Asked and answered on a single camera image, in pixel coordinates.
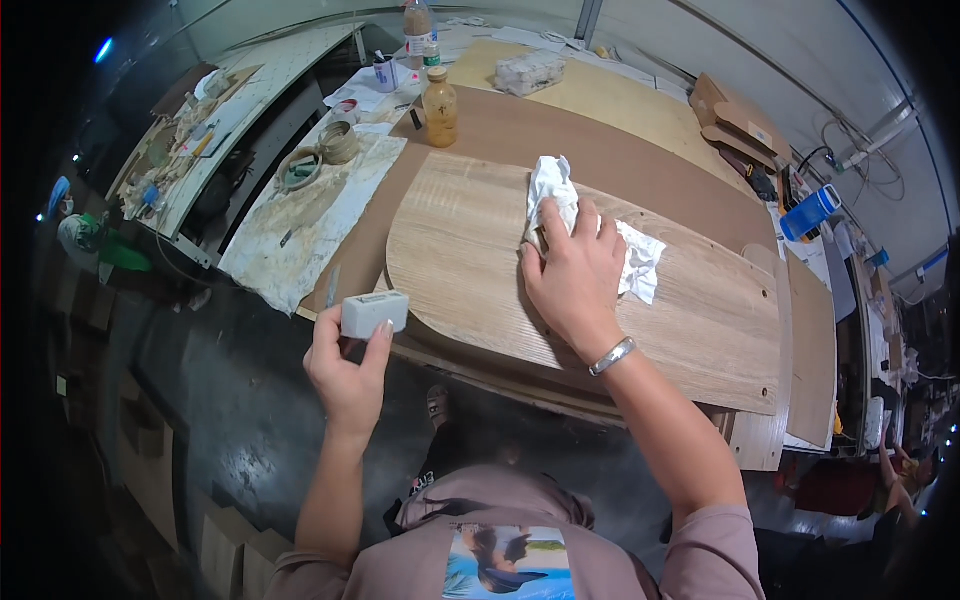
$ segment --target white sponge block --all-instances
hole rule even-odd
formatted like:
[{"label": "white sponge block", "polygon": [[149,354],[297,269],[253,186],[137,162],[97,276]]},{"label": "white sponge block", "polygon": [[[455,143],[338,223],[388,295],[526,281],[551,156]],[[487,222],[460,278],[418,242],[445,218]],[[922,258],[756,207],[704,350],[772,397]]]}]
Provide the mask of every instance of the white sponge block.
[{"label": "white sponge block", "polygon": [[493,87],[520,98],[529,96],[562,82],[565,66],[563,57],[550,50],[498,60]]},{"label": "white sponge block", "polygon": [[374,292],[344,299],[340,333],[345,338],[369,340],[376,326],[387,319],[394,322],[394,333],[407,326],[410,299],[397,290]]}]

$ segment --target left hand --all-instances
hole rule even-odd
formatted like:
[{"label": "left hand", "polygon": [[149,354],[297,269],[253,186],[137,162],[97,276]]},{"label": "left hand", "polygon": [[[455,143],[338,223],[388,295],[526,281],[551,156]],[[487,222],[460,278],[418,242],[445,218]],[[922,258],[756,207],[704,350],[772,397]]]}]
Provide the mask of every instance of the left hand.
[{"label": "left hand", "polygon": [[365,444],[383,408],[383,378],[390,360],[394,326],[381,323],[367,342],[363,363],[355,365],[340,351],[340,319],[340,304],[317,315],[313,345],[303,356],[303,368],[324,404],[327,433]]}]

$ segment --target blue water bottle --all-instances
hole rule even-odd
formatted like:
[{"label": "blue water bottle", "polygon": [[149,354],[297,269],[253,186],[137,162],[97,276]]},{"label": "blue water bottle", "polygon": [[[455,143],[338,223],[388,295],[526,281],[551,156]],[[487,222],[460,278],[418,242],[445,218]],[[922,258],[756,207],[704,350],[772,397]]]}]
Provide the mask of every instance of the blue water bottle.
[{"label": "blue water bottle", "polygon": [[839,207],[840,196],[833,189],[833,185],[828,183],[780,217],[783,236],[791,242],[799,241],[805,233],[823,223]]}]

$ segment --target silver bangle bracelet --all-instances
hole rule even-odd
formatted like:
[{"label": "silver bangle bracelet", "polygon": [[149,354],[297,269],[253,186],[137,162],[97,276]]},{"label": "silver bangle bracelet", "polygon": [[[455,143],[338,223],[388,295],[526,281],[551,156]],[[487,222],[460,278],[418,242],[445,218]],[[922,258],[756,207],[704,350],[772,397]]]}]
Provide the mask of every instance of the silver bangle bracelet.
[{"label": "silver bangle bracelet", "polygon": [[614,363],[636,350],[636,342],[629,335],[613,347],[613,349],[604,354],[595,365],[590,367],[590,374],[596,377],[600,373],[609,369]]}]

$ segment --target pink t-shirt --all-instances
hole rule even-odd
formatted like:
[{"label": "pink t-shirt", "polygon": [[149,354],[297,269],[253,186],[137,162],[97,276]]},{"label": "pink t-shirt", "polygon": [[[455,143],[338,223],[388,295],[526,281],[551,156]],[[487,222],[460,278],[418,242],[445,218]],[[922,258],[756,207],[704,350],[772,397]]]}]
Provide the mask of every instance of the pink t-shirt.
[{"label": "pink t-shirt", "polygon": [[[444,507],[448,514],[438,514]],[[361,552],[352,571],[315,553],[281,556],[266,597],[763,598],[745,507],[690,515],[670,542],[659,587],[636,557],[590,531],[588,499],[542,475],[465,468],[410,497],[396,523],[406,533]]]}]

